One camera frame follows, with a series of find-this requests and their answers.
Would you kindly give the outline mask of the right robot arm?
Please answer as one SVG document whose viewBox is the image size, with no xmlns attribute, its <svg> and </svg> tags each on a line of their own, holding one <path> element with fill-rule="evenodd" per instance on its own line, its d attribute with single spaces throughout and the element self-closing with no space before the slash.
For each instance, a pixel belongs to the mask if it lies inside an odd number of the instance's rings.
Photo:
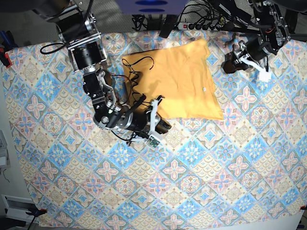
<svg viewBox="0 0 307 230">
<path fill-rule="evenodd" d="M 82 10 L 71 0 L 40 0 L 34 11 L 56 24 L 61 40 L 59 48 L 67 49 L 73 70 L 83 72 L 83 89 L 91 98 L 95 124 L 111 132 L 129 130 L 131 135 L 124 139 L 127 145 L 143 142 L 155 149 L 161 143 L 162 135 L 171 128 L 157 112 L 163 96 L 147 102 L 144 94 L 134 91 L 137 82 L 132 78 L 128 80 L 132 103 L 122 102 L 116 97 L 111 85 L 115 75 L 102 66 L 107 54 L 91 13 L 92 5 L 90 1 L 87 9 Z"/>
</svg>

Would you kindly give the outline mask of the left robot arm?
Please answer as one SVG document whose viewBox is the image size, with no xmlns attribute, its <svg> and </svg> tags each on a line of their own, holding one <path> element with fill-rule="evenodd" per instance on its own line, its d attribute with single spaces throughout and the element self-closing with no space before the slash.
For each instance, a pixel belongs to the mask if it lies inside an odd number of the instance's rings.
<svg viewBox="0 0 307 230">
<path fill-rule="evenodd" d="M 252 0 L 254 16 L 257 23 L 249 23 L 260 30 L 257 38 L 238 42 L 232 52 L 225 56 L 222 64 L 227 74 L 238 70 L 255 68 L 259 72 L 259 81 L 269 82 L 272 73 L 269 71 L 268 56 L 277 55 L 280 48 L 290 41 L 288 25 L 281 16 L 278 6 L 267 0 Z"/>
</svg>

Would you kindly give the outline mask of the purple robot base plate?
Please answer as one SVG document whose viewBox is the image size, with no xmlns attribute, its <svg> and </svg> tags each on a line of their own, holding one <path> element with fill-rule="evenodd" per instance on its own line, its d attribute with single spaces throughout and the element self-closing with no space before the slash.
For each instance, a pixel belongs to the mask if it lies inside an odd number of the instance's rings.
<svg viewBox="0 0 307 230">
<path fill-rule="evenodd" d="M 187 0 L 116 0 L 123 14 L 170 14 L 178 15 Z"/>
</svg>

